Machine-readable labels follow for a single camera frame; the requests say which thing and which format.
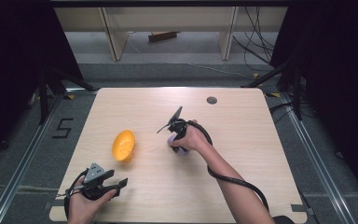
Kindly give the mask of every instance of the black fabric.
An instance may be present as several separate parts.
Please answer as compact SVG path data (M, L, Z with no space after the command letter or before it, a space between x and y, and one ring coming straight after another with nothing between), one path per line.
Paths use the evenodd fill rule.
M304 24L299 14L309 14L308 9L289 8L271 60L274 66L287 59L296 43L293 36L302 31L296 23ZM302 75L313 109L358 179L358 1L336 2L321 25Z
M0 0L0 143L27 108L47 63L82 78L52 7Z

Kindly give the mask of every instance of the finger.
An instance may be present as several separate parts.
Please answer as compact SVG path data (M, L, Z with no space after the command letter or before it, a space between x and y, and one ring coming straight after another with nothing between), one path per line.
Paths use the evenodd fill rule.
M75 187L76 186L80 186L83 185L83 181L84 181L85 176L81 176L75 183ZM74 189L73 193L78 193L80 191L80 189Z
M178 140L173 141L172 144L171 144L171 146L172 146L172 147L179 147L179 146L180 146L180 140L181 140L181 139L178 139Z
M81 176L77 181L76 181L76 186L77 185L82 185L83 184L83 181L84 181L84 178L85 178L85 176Z
M117 190L112 189L107 191L100 199L98 199L96 202L99 206L102 206L104 203L109 202L113 196L117 193Z

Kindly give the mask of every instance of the cable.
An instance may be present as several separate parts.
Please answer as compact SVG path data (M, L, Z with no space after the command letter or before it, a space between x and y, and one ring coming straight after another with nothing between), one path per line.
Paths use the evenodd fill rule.
M245 61L245 64L246 64L249 68L254 69L254 68L252 68L252 67L247 63L247 61L246 61L246 52L247 52L247 51L250 51L249 48L248 48L248 47L249 47L249 44L250 44L250 43L253 43L253 44L255 44L256 46L258 46L258 47L260 47L260 48L262 48L262 49L264 50L264 53L266 54L267 60L262 59L262 61L265 62L265 63L267 63L267 64L269 64L269 60L270 60L270 57L271 57L271 54L269 53L269 50L271 50L271 49L267 48L267 46L265 45L264 41L266 41L266 42L268 42L268 41L265 40L265 38L260 34L260 19L259 19L260 8L259 8L259 7L256 7L256 22L255 22L255 23L254 23L254 21L252 20L252 17L250 16L247 7L245 7L245 10L246 10L246 13L247 13L247 15L248 15L248 18L249 18L249 20L250 20L250 22L251 22L251 24L252 24L252 26L253 26L254 29L253 29L253 31L252 31L251 37L249 37L249 36L245 33L246 37L247 37L248 40L249 40L248 43L247 43L247 45L246 45L246 47L245 47L244 45L242 45L241 43L239 43L238 40L236 40L236 39L235 39L235 40L245 49L245 53L244 53L244 61ZM254 35L255 33L257 33L257 35L259 36L259 38L260 38L261 43L262 43L263 46L257 45L257 44L252 40L253 35ZM251 53L253 53L254 56L256 56L257 58L261 59L261 57L260 57L259 55L256 55L253 51L251 51Z
M278 118L277 120L274 121L274 124L278 123L281 119L283 119L284 116L286 116L287 114L289 114L292 111L293 111L293 109L290 109L289 111L284 113L280 118Z
M133 46L133 44L130 42L129 39L127 40L127 42L128 42L138 53L141 54L141 56L142 56L142 58L144 59L145 62L147 62L147 63L167 63L167 62L151 62L151 61L148 61L147 59L145 59L144 54L143 54L140 50L138 50L135 46ZM212 67L196 65L196 64L193 64L193 63L183 63L183 64L186 64L186 65L189 65L189 66L192 66L192 67L197 67L197 68L209 69L209 70L213 70L213 71L215 71L215 72L219 72L219 73L223 73L223 74L237 75L237 76L245 77L245 78L248 78L248 79L254 79L253 77L249 77L249 76L246 76L246 75L241 74L241 73L222 71L222 70L218 70L218 69L215 69L215 68L212 68Z
M269 63L269 61L265 60L264 58L262 58L260 55L258 55L257 53L255 53L254 51L246 48L242 43L240 43L240 41L237 40L237 38L235 36L232 36L232 38L245 50L251 52L255 57L257 57L258 59L260 59L261 61L263 61L264 63Z
M187 122L187 124L192 125L195 128L197 128L198 130L200 130L204 134L204 136L206 137L206 139L209 142L209 144L211 144L211 146L213 145L211 136L206 132L206 130L201 125L199 125L196 122L193 122L192 120L189 120ZM258 197L260 197L262 203L264 204L264 206L266 206L267 210L269 210L269 204L268 204L267 199L264 196L263 192L261 192L261 190L258 189L253 184L248 183L248 182L246 182L244 180L241 180L241 179L238 179L238 178L225 176L225 175L219 175L219 174L215 173L213 170L211 170L211 168L209 166L207 166L207 169L208 169L208 174L211 175L212 177L216 178L216 179L227 181L227 182L237 184L237 185L240 185L240 186L243 186L245 188L253 190L258 195Z

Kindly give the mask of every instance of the black cable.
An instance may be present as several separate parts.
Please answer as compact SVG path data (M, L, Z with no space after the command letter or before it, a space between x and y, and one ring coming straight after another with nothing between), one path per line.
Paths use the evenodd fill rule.
M266 206L267 210L269 211L269 203L267 202L266 197L264 196L263 192L261 192L261 190L258 189L255 185L248 183L241 179L228 177L225 175L219 175L219 174L215 173L213 170L211 170L211 168L209 166L208 166L208 173L209 173L209 175L213 176L216 179L227 181L227 182L230 182L230 183L233 183L236 185L240 185L240 186L243 186L243 187L253 190L260 197L264 206Z
M281 119L283 119L284 116L286 116L287 114L289 114L292 111L293 111L293 109L290 109L289 111L284 113L280 118L278 118L277 120L274 121L274 124L278 123Z
M252 39L253 34L256 32L256 34L258 35L258 37L259 37L259 39L260 39L260 41L261 41L261 43L262 43L262 45L263 45L263 50L264 50L264 52L265 52L265 54L266 54L266 56L267 56L267 58L268 58L268 60L269 60L269 57L270 57L271 55L270 55L270 53L269 53L268 51L266 51L267 46L264 44L264 41L266 41L268 44L270 44L270 43L261 35L261 32L260 32L260 30L261 30L261 29L260 29L260 19L259 19L260 7L256 7L256 21L255 21L255 22L252 20L252 17L250 16L247 7L245 7L245 10L246 10L246 13L247 13L247 15L248 15L248 18L249 18L249 20L250 20L250 22L251 22L253 28L254 28L254 30L252 31L251 38L249 38L249 37L248 37L248 38L249 38L249 39Z
M269 51L267 50L267 46L264 44L263 36L261 35L260 19L259 19L260 7L255 8L255 13L256 13L255 30L256 30L258 37L260 38L261 44L263 45L264 53L266 54L267 59L270 61L271 55L270 55Z
M255 46L258 46L258 47L261 48L261 49L264 48L263 46L260 46L259 44L255 43L255 42L251 39L251 37L249 37L249 36L246 34L246 32L244 32L244 33L245 33L246 37L248 38L248 40L249 40L252 44L254 44Z
M206 130L201 125L199 125L196 122L193 122L192 120L189 120L187 122L187 124L192 125L195 128L197 128L198 130L200 130L205 135L209 144L213 145L211 136L209 136L209 134L206 132ZM261 192L261 190L258 189L256 186L254 186L251 183L248 183L244 180L241 180L241 179L237 179L237 178L233 178L233 177L229 177L229 176L225 176L225 175L219 175L219 174L215 173L213 170L211 170L211 168L209 166L207 166L207 168L208 168L209 175L213 176L216 179L227 181L227 182L237 184L237 185L240 185L240 186L243 186L243 187L253 190L258 195L258 197L260 197L261 201L263 202L264 206L266 206L267 210L269 210L269 204L267 203L266 197L264 196L263 192Z
M257 53L255 53L254 51L246 48L242 43L240 43L240 41L237 40L237 38L235 36L232 36L232 38L245 50L251 52L255 57L257 57L258 59L260 59L261 61L263 61L264 63L269 63L269 61L265 60L264 58L262 58L260 55L258 55Z
M275 105L275 106L273 106L272 108L269 109L269 113L272 115L279 108L282 108L282 107L287 106L287 105L292 105L292 104L293 104L293 102L289 102L289 103L285 103L285 104L281 104L281 105Z

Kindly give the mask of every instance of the table surface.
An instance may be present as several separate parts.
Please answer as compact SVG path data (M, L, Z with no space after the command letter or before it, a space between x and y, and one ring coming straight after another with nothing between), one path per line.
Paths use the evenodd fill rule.
M213 96L217 104L210 105ZM157 131L182 105L182 119L196 119L220 154L265 194L272 216L304 223L302 204L266 100L259 89L119 88L99 90L74 155L59 189L70 187L93 162L115 175L105 186L128 178L120 196L107 203L96 221L152 223L234 223L215 179L195 151L174 154L172 135ZM132 130L132 161L116 161L111 148L123 130ZM63 207L53 206L50 218L65 221Z

